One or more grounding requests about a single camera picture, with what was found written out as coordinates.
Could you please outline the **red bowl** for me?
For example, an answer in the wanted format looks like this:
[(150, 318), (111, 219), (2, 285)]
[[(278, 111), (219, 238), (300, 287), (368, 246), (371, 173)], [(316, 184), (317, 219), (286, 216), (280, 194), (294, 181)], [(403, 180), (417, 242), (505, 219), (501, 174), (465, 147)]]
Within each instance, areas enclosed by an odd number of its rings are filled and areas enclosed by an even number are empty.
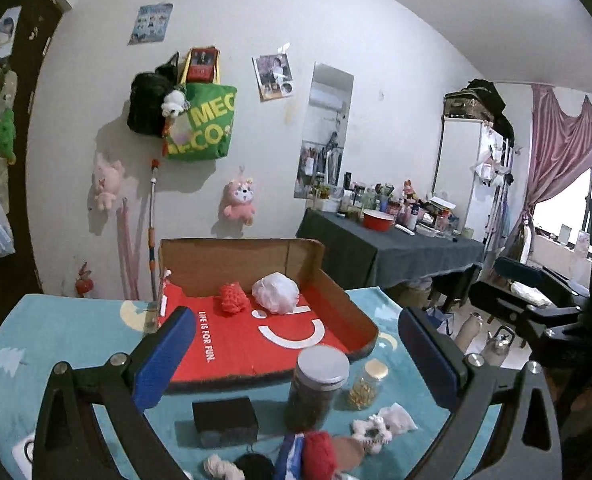
[(363, 211), (363, 226), (376, 232), (385, 232), (389, 230), (396, 222), (396, 218), (391, 214), (378, 210)]

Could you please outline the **tall jar grey lid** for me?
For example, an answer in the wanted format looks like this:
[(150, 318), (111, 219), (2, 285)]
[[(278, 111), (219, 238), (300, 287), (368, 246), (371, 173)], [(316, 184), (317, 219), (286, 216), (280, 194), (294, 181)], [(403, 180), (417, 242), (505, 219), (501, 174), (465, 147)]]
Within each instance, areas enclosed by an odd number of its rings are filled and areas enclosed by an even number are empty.
[(317, 344), (298, 354), (284, 422), (290, 432), (320, 429), (348, 380), (350, 362), (340, 350)]

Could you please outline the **white cabinet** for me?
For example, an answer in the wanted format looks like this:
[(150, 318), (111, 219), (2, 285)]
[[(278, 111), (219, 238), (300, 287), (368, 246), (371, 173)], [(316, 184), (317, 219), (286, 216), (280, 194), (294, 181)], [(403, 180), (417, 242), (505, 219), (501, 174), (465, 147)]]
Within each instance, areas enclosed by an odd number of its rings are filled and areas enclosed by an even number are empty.
[(453, 206), (456, 230), (490, 244), (502, 229), (512, 149), (483, 120), (445, 117), (433, 196)]

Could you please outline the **blue wall poster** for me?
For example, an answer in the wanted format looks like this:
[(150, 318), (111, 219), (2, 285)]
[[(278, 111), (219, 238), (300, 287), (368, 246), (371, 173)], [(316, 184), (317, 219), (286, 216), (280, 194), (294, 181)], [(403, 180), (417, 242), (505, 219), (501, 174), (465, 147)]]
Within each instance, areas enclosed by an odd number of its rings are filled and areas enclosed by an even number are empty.
[(165, 40), (172, 3), (147, 4), (139, 8), (129, 44), (152, 44)]

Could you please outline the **black bag on wall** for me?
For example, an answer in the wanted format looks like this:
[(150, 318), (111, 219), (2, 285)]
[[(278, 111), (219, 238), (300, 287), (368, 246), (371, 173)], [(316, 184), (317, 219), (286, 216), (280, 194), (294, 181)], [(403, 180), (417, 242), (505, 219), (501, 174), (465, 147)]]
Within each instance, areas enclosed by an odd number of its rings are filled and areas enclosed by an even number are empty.
[(179, 78), (179, 53), (152, 72), (137, 74), (131, 82), (127, 126), (143, 136), (162, 137), (166, 119), (161, 106)]

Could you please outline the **red framed picture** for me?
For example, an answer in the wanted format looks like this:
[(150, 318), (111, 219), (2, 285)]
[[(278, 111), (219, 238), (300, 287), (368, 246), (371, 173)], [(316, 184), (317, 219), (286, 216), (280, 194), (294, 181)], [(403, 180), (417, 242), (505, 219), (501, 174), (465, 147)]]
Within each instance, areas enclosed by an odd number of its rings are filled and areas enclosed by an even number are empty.
[(193, 48), (189, 51), (184, 70), (185, 82), (211, 84), (217, 76), (219, 50), (216, 47)]

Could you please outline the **red yarn ball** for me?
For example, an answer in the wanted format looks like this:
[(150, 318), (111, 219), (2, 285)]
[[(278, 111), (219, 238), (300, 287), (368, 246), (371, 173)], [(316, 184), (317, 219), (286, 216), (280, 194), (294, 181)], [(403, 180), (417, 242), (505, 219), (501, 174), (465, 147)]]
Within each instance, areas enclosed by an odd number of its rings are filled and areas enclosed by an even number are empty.
[(326, 431), (305, 434), (301, 456), (305, 480), (332, 480), (337, 469), (336, 452), (331, 436)]

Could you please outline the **white lace puff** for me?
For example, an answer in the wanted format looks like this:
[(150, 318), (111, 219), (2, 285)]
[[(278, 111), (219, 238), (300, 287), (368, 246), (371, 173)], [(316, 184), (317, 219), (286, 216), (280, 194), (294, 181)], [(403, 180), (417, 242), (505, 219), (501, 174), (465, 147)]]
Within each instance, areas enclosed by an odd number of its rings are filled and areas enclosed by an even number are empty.
[(298, 285), (279, 272), (271, 273), (256, 281), (251, 288), (251, 293), (260, 307), (279, 315), (293, 312), (300, 295)]

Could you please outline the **teal rug tablecloth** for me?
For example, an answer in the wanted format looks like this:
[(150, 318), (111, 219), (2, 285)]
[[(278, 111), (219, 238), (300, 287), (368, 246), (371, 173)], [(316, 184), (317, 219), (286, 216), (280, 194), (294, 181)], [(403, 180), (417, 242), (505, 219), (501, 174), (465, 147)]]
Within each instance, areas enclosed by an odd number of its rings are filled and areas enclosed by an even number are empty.
[[(365, 411), (352, 411), (339, 396), (323, 428), (329, 434), (346, 436), (352, 420), (369, 417), (392, 403), (401, 404), (417, 430), (394, 438), (353, 473), (360, 479), (402, 479), (433, 443), (448, 411), (433, 402), (400, 342), (400, 307), (376, 287), (353, 289), (349, 296), (381, 332), (372, 354), (387, 364), (389, 375), (375, 404)], [(0, 462), (12, 478), (23, 479), (30, 471), (27, 464), (17, 463), (13, 451), (34, 434), (53, 365), (66, 361), (75, 368), (93, 367), (116, 352), (131, 352), (143, 337), (147, 312), (142, 302), (119, 300), (28, 295), (19, 301), (0, 327)], [(212, 452), (199, 443), (193, 403), (247, 396), (259, 422), (259, 437), (252, 449), (273, 458), (285, 434), (288, 387), (288, 382), (275, 382), (259, 388), (170, 394), (146, 416), (177, 463), (201, 479), (204, 460)]]

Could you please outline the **dark brown door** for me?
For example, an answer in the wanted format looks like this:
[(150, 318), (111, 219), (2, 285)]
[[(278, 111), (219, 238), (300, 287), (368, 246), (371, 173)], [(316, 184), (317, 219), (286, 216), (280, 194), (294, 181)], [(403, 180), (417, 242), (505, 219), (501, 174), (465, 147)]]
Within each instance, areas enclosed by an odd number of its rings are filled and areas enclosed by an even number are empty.
[(16, 73), (14, 96), (13, 154), (8, 160), (1, 156), (6, 181), (8, 222), (12, 228), (15, 252), (0, 258), (0, 326), (15, 305), (27, 294), (41, 292), (34, 250), (30, 240), (27, 212), (27, 145), (31, 107), (36, 96), (38, 78), (51, 40), (64, 11), (55, 0), (5, 0), (0, 5), (0, 18), (11, 8), (19, 7), (14, 26), (14, 40), (9, 58), (0, 61), (0, 68)]

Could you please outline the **photo poster on wall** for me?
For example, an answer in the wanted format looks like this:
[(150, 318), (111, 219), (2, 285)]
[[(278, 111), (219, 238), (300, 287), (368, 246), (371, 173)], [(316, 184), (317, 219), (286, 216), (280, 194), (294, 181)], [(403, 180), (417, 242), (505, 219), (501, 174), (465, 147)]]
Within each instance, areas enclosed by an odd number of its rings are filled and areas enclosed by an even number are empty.
[(286, 99), (294, 94), (294, 79), (287, 55), (276, 53), (253, 58), (259, 96), (262, 102)]

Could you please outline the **white fluffy scrunchie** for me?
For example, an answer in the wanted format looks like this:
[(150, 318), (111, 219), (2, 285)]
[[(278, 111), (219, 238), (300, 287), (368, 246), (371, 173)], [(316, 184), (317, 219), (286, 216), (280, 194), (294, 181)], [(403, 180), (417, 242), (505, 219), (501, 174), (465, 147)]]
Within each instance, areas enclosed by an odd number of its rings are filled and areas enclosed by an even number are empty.
[(379, 454), (393, 440), (392, 432), (378, 415), (371, 415), (365, 420), (354, 419), (351, 429), (351, 438), (358, 441), (369, 455)]

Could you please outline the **wall mirror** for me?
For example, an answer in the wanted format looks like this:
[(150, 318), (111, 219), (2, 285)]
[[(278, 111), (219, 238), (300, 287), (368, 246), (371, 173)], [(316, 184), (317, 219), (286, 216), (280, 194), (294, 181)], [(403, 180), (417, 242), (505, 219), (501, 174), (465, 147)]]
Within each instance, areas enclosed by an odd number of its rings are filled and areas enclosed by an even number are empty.
[(294, 186), (298, 200), (314, 196), (318, 188), (332, 192), (339, 185), (353, 83), (354, 77), (343, 70), (314, 65)]

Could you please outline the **red knitted puff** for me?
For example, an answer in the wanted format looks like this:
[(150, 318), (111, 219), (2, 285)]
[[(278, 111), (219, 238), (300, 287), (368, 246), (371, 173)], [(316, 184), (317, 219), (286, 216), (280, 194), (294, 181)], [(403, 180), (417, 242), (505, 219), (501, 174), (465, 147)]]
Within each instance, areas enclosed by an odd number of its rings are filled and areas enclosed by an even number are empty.
[(232, 316), (250, 309), (250, 300), (238, 282), (220, 287), (220, 310), (224, 315)]

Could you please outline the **green tote bag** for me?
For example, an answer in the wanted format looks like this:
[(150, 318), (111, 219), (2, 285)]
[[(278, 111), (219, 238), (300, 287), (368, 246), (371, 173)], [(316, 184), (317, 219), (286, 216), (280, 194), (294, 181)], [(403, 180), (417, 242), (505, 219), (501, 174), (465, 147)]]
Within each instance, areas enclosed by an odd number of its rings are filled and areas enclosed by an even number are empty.
[(188, 56), (189, 53), (174, 89), (185, 93), (191, 107), (175, 119), (164, 117), (162, 155), (181, 162), (224, 158), (231, 144), (237, 88), (221, 84), (220, 51), (214, 82), (185, 82), (184, 70)]

